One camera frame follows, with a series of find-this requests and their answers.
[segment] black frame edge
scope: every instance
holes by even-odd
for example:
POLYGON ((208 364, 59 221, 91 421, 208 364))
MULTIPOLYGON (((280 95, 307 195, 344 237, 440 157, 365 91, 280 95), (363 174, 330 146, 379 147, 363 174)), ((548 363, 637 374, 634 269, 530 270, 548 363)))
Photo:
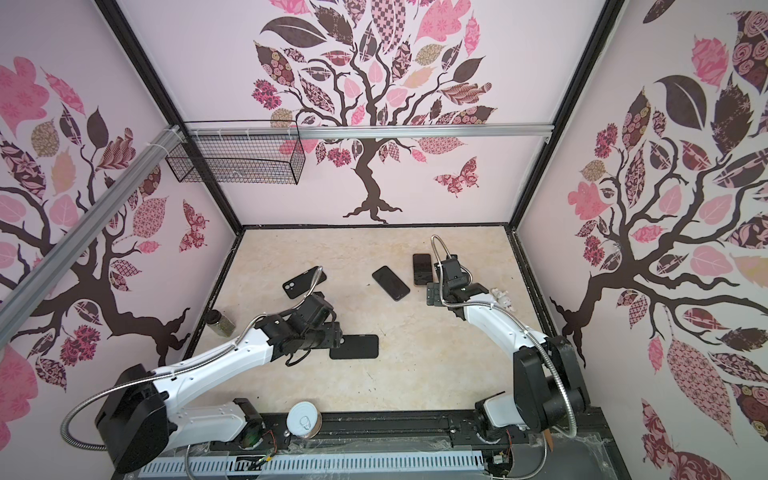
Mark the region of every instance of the black frame edge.
POLYGON ((525 211, 528 209, 528 205, 531 203, 536 188, 538 187, 541 178, 544 176, 544 172, 547 169, 547 165, 554 153, 554 149, 557 147, 565 128, 568 125, 568 120, 571 118, 571 114, 576 108, 576 104, 581 98, 581 93, 584 91, 589 76, 594 69, 594 64, 600 58, 603 52, 608 37, 613 31, 616 19, 618 18, 621 7, 624 5, 624 0, 606 0, 603 6, 597 23, 595 23, 592 35, 587 42, 587 47, 584 49, 581 59, 576 67, 571 83, 568 85, 568 89, 565 91, 565 96, 560 104, 558 113, 554 116, 554 130, 549 137, 547 143, 539 152, 534 166, 531 169, 531 173, 528 175, 528 179, 525 181, 522 194, 515 205, 515 211, 512 213, 512 218, 509 221, 510 227, 514 230, 520 227, 525 211))
MULTIPOLYGON (((184 123, 179 111, 170 99, 170 95, 149 61, 149 57, 141 47, 141 43, 139 43, 138 38, 136 38, 136 34, 128 24, 128 20, 120 9, 120 5, 118 5, 116 0, 94 0, 94 2, 101 12, 101 15, 104 17, 104 20, 106 20, 107 24, 112 29, 115 38, 120 42, 128 59, 131 60, 136 72, 139 74, 139 77, 141 77, 144 86, 154 99, 157 108, 160 109, 165 120, 169 124, 177 125, 180 128, 182 135, 189 139, 190 135, 187 125, 184 123)), ((183 146, 184 150, 187 151, 190 160, 192 160, 193 165, 204 179, 205 186, 208 188, 210 195, 214 198, 216 205, 218 205, 219 210, 221 210, 222 215, 224 215, 224 218, 232 228, 232 231, 239 233, 243 227, 237 219, 237 215, 235 214, 232 205, 221 190, 221 186, 214 180, 214 175, 203 160, 203 154, 200 152, 200 149, 197 148, 197 145, 193 141, 184 142, 183 146)))

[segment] black smartphone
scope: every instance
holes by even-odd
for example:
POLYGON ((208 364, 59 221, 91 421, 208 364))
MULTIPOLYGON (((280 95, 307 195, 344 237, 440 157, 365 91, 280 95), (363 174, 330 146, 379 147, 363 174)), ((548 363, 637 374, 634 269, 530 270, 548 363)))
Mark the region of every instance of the black smartphone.
POLYGON ((392 272, 388 266, 383 266, 373 272, 373 279, 385 292, 392 297, 392 300, 398 301, 411 293, 411 289, 399 279, 395 272, 392 272))
POLYGON ((379 356, 379 336, 345 335, 341 346, 330 349, 332 360, 375 359, 379 356))
MULTIPOLYGON (((312 277, 315 274, 315 270, 317 270, 317 267, 313 266, 306 272, 301 273, 300 275, 296 275, 294 278, 283 284, 283 290, 285 291, 288 298, 296 298, 310 289, 310 286, 312 286, 312 277)), ((328 277, 326 276, 326 273, 322 272, 320 274, 320 280, 317 281, 317 284, 320 285, 322 282, 326 281, 327 278, 328 277)))
POLYGON ((424 286, 434 282, 432 277, 432 255, 429 253, 413 254, 413 284, 424 286))

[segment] dark brown leaf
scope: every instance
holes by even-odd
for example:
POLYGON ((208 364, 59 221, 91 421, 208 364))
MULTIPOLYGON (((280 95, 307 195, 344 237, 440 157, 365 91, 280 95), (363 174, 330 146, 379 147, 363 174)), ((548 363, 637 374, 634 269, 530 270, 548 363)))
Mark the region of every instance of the dark brown leaf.
POLYGON ((676 124, 701 130, 707 118, 707 97, 694 79, 671 75, 657 82, 667 88, 667 115, 676 124))

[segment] wire basket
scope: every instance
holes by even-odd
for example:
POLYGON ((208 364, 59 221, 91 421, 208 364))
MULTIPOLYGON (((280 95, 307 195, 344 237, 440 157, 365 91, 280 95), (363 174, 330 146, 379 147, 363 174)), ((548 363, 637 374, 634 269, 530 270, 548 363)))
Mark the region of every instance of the wire basket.
MULTIPOLYGON (((280 126, 283 124, 296 122, 285 121, 280 126)), ((194 134, 190 139, 203 155, 196 160, 204 161, 214 180, 221 183, 295 185, 306 159, 298 133, 194 134)), ((178 144, 165 159, 178 181, 203 181, 184 144, 178 144)))

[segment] beige floor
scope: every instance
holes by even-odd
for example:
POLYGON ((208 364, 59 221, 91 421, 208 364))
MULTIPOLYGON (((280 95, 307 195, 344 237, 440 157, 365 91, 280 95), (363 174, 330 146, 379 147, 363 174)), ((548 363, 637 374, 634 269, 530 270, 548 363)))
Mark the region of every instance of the beige floor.
MULTIPOLYGON (((237 322, 237 331, 257 314, 292 306, 283 282, 322 265, 328 280, 317 289, 334 306, 343 332, 378 335, 379 358, 331 360, 317 350, 292 367, 280 359, 222 383, 194 405, 247 397, 261 412, 287 412, 301 400, 325 412, 471 409, 511 390, 506 355, 447 309, 427 306, 425 287, 413 286, 412 255, 431 252, 434 233, 475 282, 509 290, 518 318, 540 329, 503 227, 251 230, 215 306, 237 322), (383 265, 411 288, 399 302, 371 277, 383 265)), ((206 328, 197 353, 223 341, 206 328)))

